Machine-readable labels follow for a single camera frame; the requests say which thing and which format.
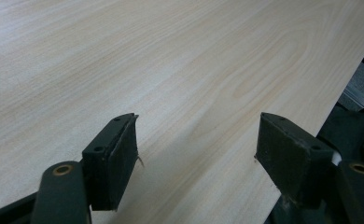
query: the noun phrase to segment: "screw hole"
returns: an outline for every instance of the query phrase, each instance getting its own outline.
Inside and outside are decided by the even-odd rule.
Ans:
[[[73,166],[69,164],[58,166],[53,170],[53,175],[67,175],[71,172],[72,168]]]
[[[96,151],[96,152],[100,152],[100,151],[102,151],[102,150],[104,150],[104,148],[103,148],[103,147],[96,147],[96,148],[94,149],[94,151]]]
[[[353,169],[355,172],[364,175],[364,165],[359,163],[351,163],[350,168]]]

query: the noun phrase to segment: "wood grain pattern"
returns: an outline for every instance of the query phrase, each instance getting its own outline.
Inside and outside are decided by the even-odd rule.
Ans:
[[[261,223],[259,113],[316,134],[364,56],[364,0],[0,1],[0,207],[134,112],[140,156],[94,223]]]

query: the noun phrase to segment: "brass screw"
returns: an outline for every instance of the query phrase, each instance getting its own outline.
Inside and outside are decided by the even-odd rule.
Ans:
[[[60,165],[53,170],[53,175],[67,175],[72,171],[72,168],[74,168],[72,165],[66,164],[66,165]]]
[[[350,168],[353,169],[355,172],[364,175],[364,164],[351,162],[350,163]]]

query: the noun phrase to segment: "light wood grain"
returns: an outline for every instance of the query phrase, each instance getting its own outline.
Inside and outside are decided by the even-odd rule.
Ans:
[[[0,207],[134,112],[140,156],[94,223],[261,223],[259,113],[316,134],[364,56],[364,0],[0,1]]]

